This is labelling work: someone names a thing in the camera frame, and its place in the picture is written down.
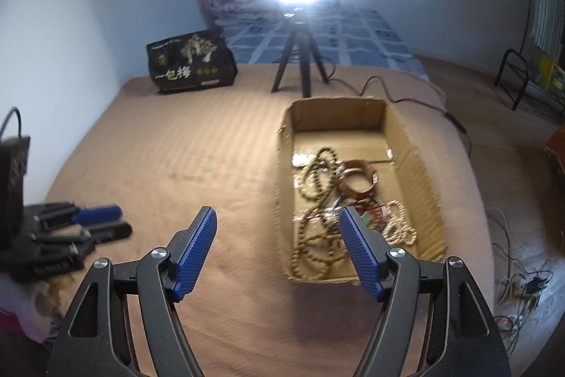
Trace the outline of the blue patterned bedsheet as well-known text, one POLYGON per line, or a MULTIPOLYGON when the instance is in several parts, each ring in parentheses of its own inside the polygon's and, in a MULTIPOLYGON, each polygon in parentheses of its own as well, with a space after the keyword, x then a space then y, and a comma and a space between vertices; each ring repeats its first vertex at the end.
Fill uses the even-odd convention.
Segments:
MULTIPOLYGON (((215 24, 239 64, 281 61, 290 28, 280 13, 238 13, 215 24)), ((429 79, 421 61, 376 10, 329 1, 309 13, 309 27, 324 62, 389 68, 429 79)))

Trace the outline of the brown cardboard box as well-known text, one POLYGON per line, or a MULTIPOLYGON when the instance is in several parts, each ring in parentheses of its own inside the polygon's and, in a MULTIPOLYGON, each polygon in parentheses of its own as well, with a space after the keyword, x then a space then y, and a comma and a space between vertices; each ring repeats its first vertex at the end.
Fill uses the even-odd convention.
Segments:
POLYGON ((385 241, 425 261, 447 250, 436 188, 399 112, 384 100, 297 100, 278 132, 278 235, 292 281, 356 279, 339 213, 378 205, 385 241))

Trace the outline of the red cord jade pendant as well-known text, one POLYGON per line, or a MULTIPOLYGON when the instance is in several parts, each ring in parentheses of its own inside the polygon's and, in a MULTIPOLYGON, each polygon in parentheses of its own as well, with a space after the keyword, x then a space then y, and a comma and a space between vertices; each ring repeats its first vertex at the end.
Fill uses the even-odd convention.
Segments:
POLYGON ((388 215, 381 206, 361 203, 352 206, 369 229, 381 231, 388 224, 388 215))

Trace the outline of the black tripod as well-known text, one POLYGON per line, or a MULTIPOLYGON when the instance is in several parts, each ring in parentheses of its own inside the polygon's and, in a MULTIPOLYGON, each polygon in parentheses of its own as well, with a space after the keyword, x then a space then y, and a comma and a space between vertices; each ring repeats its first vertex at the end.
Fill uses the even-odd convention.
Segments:
POLYGON ((304 9, 297 8, 297 10, 292 13, 285 15, 285 18, 290 27, 290 32, 285 42, 284 50, 282 51, 281 61, 271 92, 276 93, 280 90, 284 72, 287 65, 290 63, 290 57, 294 51, 297 51, 302 94, 305 99, 308 99, 312 96, 310 75, 311 59, 314 59, 319 74, 325 84, 329 84, 329 76, 318 43, 309 26, 308 15, 304 9))

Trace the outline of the black metal rack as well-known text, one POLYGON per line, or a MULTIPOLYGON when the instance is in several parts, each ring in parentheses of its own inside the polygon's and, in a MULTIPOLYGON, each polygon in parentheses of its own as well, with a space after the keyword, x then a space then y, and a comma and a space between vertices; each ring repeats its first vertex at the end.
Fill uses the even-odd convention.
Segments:
POLYGON ((494 86, 517 110, 523 98, 558 110, 564 117, 564 0, 528 0, 519 46, 507 49, 494 86))

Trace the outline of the floral pillow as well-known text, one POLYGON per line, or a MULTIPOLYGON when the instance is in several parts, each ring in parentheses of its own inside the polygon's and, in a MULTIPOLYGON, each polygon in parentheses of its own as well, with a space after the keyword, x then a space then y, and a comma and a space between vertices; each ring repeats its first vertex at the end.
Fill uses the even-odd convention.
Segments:
POLYGON ((281 19, 279 4, 273 0, 203 0, 203 4, 221 27, 281 19))

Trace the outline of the black snack bag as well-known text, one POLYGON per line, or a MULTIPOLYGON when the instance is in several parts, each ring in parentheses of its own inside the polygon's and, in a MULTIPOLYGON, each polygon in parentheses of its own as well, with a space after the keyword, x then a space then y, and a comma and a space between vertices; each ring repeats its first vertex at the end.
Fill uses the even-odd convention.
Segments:
POLYGON ((145 49, 148 73, 160 94, 232 86, 238 75, 221 29, 166 38, 145 49))

